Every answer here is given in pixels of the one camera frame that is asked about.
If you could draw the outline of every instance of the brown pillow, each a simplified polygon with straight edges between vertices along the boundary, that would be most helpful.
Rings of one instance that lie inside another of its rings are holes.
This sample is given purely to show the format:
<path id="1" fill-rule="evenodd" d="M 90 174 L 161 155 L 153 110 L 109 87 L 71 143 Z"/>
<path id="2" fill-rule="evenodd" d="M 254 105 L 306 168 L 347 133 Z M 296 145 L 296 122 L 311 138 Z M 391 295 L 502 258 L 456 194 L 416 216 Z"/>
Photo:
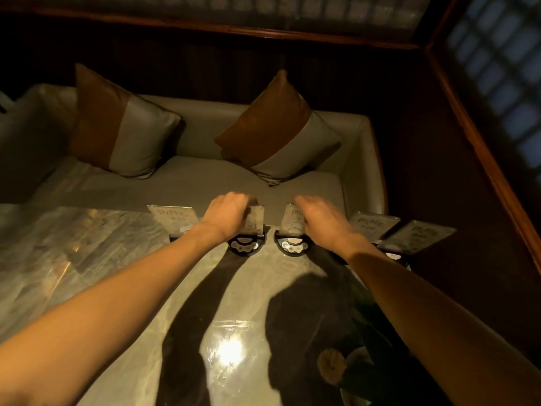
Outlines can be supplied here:
<path id="1" fill-rule="evenodd" d="M 69 150 L 79 160 L 146 178 L 182 117 L 76 64 L 77 122 Z"/>
<path id="2" fill-rule="evenodd" d="M 287 178 L 341 138 L 315 114 L 280 70 L 239 119 L 214 138 L 222 157 L 260 176 Z"/>

